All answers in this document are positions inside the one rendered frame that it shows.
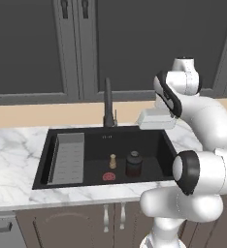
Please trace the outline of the black sink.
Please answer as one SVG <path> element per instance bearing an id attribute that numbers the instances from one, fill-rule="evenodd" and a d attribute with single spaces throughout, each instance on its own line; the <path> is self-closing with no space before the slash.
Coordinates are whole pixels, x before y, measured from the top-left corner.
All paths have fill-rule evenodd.
<path id="1" fill-rule="evenodd" d="M 51 159 L 58 134 L 84 133 L 83 183 L 48 185 Z M 126 157 L 136 150 L 143 158 L 141 175 L 125 174 Z M 110 156 L 116 156 L 116 168 L 110 168 Z M 46 137 L 33 188 L 50 189 L 108 184 L 169 181 L 173 178 L 172 163 L 177 155 L 163 130 L 141 130 L 137 126 L 115 128 L 89 127 L 50 129 Z M 114 181 L 104 181 L 103 174 L 113 172 Z"/>

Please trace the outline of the grey dishwasher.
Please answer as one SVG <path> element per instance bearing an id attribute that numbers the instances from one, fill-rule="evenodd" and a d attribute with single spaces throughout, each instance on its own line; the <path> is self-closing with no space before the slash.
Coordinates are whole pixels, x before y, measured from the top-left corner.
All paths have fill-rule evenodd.
<path id="1" fill-rule="evenodd" d="M 16 216 L 0 216 L 0 248 L 27 248 Z"/>

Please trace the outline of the brown base cupboard door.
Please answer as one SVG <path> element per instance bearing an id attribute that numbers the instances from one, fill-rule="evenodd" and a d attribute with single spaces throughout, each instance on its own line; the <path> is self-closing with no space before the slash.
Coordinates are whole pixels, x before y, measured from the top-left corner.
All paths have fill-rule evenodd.
<path id="1" fill-rule="evenodd" d="M 179 238 L 187 248 L 227 248 L 227 196 L 223 196 L 224 210 L 214 222 L 185 221 Z"/>
<path id="2" fill-rule="evenodd" d="M 141 211 L 138 201 L 125 204 L 124 230 L 119 228 L 121 202 L 114 205 L 114 236 L 113 248 L 140 248 L 143 239 L 153 226 L 153 219 L 146 217 Z"/>
<path id="3" fill-rule="evenodd" d="M 27 248 L 114 248 L 114 206 L 104 232 L 104 205 L 63 206 L 16 212 Z"/>

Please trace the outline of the dark brown jug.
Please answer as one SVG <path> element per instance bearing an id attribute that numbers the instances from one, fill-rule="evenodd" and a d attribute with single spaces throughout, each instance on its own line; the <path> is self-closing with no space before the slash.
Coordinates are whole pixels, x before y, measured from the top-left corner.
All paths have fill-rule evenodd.
<path id="1" fill-rule="evenodd" d="M 143 158 L 136 150 L 131 151 L 126 157 L 125 174 L 129 177 L 141 175 Z"/>

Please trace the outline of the black tap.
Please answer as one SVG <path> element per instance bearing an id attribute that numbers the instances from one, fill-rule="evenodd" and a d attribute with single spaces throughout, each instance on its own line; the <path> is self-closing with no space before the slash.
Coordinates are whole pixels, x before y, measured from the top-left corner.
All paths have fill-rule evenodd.
<path id="1" fill-rule="evenodd" d="M 116 111 L 113 110 L 113 94 L 111 90 L 111 81 L 108 77 L 105 78 L 104 106 L 105 106 L 105 113 L 103 117 L 104 126 L 116 127 L 117 126 Z"/>

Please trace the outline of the dark grey wall cupboard door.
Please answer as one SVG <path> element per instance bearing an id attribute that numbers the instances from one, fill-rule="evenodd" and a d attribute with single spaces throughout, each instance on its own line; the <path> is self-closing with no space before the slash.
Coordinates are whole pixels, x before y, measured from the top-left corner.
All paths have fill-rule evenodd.
<path id="1" fill-rule="evenodd" d="M 73 0 L 79 32 L 81 99 L 151 101 L 153 78 L 176 58 L 195 61 L 201 94 L 227 98 L 227 0 Z"/>
<path id="2" fill-rule="evenodd" d="M 72 0 L 0 0 L 0 106 L 79 99 Z"/>

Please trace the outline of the grey draining rack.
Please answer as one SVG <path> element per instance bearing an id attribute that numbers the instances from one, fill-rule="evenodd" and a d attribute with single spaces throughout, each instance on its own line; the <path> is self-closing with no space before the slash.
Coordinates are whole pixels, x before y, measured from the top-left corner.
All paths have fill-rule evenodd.
<path id="1" fill-rule="evenodd" d="M 84 133 L 58 134 L 48 185 L 83 183 Z"/>

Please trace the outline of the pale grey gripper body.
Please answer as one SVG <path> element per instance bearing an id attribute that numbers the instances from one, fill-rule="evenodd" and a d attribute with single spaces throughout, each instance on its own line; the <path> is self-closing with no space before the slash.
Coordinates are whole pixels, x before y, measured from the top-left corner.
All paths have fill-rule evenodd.
<path id="1" fill-rule="evenodd" d="M 170 112 L 162 108 L 143 109 L 136 121 L 141 130 L 170 130 L 175 128 L 176 123 Z"/>

